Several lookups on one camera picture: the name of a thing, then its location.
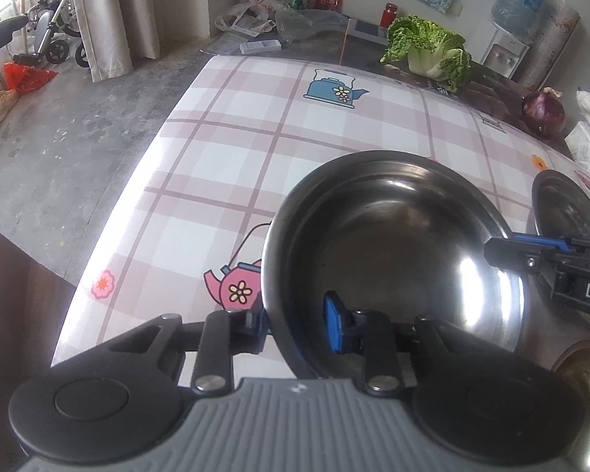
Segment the large steel plate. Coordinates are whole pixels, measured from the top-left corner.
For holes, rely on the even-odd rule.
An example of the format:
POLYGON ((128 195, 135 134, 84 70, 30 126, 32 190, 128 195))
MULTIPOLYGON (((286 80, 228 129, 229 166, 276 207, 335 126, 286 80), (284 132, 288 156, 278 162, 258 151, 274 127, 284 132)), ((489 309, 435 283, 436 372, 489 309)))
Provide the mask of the large steel plate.
POLYGON ((449 167, 374 150, 329 161, 286 195, 264 243, 261 294, 278 349, 300 378, 358 378, 362 361, 331 352, 323 301, 374 309, 397 323, 431 315, 515 350, 521 278, 491 266, 484 246, 512 229, 449 167))

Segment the red onion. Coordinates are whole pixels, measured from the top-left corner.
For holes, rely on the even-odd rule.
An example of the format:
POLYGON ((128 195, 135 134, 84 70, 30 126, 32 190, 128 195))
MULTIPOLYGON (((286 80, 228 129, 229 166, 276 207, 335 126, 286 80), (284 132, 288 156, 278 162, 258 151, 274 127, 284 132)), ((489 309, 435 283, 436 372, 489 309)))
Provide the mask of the red onion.
POLYGON ((526 126, 538 138, 551 141, 559 135, 566 123, 562 93, 552 87, 544 87, 522 99, 522 116, 526 126))

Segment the plaid teapot tablecloth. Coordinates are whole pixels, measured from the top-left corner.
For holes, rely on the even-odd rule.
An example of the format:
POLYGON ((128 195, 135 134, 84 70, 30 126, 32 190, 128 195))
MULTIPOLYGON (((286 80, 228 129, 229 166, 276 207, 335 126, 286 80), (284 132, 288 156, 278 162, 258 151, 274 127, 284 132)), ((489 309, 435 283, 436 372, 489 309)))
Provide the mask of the plaid teapot tablecloth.
POLYGON ((53 361, 174 319, 258 310, 236 379, 359 378, 328 345, 324 297, 450 322, 563 372, 590 361, 590 318, 484 246, 537 222, 541 177, 590 203, 590 175, 514 126, 430 90, 290 60, 214 57, 125 187, 53 361))

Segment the white water dispenser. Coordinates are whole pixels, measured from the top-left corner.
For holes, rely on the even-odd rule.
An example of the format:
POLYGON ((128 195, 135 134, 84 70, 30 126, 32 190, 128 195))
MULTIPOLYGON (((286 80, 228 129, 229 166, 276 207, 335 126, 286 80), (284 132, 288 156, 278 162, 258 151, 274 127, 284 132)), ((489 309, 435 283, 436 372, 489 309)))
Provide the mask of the white water dispenser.
POLYGON ((507 79, 512 79, 529 51, 528 44, 489 19, 479 22, 476 43, 479 62, 507 79))

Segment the green napa cabbage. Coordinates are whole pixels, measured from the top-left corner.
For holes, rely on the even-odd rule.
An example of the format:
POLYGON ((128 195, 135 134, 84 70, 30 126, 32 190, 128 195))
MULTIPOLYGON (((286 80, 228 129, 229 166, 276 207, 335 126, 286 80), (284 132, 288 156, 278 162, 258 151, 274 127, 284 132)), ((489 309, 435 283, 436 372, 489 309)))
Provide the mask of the green napa cabbage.
POLYGON ((466 40, 456 32, 417 15, 397 17, 388 28, 388 43, 380 61, 405 59, 414 74, 456 93, 468 80, 472 57, 466 40))

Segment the rolled patterned mat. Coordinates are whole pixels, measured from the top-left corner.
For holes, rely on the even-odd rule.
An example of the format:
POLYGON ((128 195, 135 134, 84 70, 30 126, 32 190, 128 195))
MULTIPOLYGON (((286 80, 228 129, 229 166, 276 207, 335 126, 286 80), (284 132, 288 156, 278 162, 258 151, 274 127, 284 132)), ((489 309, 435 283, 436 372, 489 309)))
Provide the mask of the rolled patterned mat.
POLYGON ((551 0, 514 80, 528 90, 543 87, 580 20, 580 14, 565 0, 551 0))

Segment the blue water jug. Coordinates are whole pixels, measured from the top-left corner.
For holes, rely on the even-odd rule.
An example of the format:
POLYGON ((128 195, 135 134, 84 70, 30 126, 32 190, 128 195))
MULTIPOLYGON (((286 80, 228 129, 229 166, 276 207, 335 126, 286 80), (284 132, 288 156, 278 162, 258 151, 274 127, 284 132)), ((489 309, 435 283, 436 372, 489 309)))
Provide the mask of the blue water jug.
POLYGON ((530 43, 547 0, 494 0, 491 20, 524 43, 530 43))

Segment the red lidded jar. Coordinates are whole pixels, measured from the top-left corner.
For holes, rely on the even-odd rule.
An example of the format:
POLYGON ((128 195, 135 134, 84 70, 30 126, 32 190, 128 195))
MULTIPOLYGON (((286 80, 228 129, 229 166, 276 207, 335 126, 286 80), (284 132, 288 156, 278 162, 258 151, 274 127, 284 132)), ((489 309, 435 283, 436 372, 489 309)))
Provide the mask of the red lidded jar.
POLYGON ((383 29, 388 29, 391 24, 393 23, 394 19, 397 17, 398 7, 394 3, 387 3, 385 6, 385 10, 382 11, 382 17, 379 21, 379 27, 383 29))

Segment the clear plastic bag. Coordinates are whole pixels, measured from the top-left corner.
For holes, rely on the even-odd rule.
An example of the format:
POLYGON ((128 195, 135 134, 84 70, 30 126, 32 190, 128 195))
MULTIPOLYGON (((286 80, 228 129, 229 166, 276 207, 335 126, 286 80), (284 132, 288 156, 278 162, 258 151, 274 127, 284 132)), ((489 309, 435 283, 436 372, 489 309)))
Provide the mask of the clear plastic bag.
POLYGON ((277 32, 286 43, 306 41, 322 32, 345 31, 348 22, 343 14, 327 10, 281 9, 275 13, 277 32))

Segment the red plastic bag on floor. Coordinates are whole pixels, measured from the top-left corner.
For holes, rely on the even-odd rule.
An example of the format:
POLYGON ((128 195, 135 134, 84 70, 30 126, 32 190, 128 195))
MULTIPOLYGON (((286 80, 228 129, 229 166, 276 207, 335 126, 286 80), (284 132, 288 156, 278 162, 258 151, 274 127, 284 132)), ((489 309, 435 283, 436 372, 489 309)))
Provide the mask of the red plastic bag on floor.
POLYGON ((7 62, 4 64, 4 76, 8 90, 16 90, 23 95, 47 85, 57 76, 57 72, 7 62))

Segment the white remote box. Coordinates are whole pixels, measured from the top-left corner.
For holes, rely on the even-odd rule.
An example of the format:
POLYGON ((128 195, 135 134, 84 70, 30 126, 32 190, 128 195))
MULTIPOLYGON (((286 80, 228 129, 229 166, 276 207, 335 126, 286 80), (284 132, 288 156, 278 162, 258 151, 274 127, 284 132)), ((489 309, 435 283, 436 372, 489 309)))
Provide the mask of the white remote box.
POLYGON ((242 55, 254 55, 273 53, 282 50, 282 44, 278 39, 265 39, 265 41, 252 41, 242 43, 240 45, 240 51, 242 55))

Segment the white plastic bag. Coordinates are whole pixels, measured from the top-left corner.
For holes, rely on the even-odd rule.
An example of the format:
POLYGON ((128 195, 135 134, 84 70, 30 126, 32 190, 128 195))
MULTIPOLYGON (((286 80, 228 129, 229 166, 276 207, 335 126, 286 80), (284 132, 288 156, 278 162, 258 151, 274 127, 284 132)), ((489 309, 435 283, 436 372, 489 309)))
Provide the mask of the white plastic bag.
POLYGON ((280 6, 278 0, 241 0, 217 16, 215 27, 223 32, 257 37, 276 27, 274 17, 280 6))

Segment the wheelchair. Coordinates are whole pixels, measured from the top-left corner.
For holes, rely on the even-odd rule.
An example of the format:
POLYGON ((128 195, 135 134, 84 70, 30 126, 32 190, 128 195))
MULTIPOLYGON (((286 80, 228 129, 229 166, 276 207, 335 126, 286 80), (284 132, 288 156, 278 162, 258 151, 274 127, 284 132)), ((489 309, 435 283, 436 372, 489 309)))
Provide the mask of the wheelchair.
POLYGON ((42 60, 59 65, 68 60, 70 43, 65 35, 80 39, 73 0, 38 0, 27 13, 25 32, 34 33, 32 52, 17 53, 15 64, 37 66, 42 60))

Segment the beige curtain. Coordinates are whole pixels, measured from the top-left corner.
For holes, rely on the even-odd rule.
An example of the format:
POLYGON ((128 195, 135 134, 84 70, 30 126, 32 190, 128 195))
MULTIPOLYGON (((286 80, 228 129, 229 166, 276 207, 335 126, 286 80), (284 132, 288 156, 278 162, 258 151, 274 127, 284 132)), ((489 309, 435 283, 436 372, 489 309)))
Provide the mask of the beige curtain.
POLYGON ((91 79, 101 82, 133 70, 135 59, 160 57, 154 0, 74 0, 91 79))

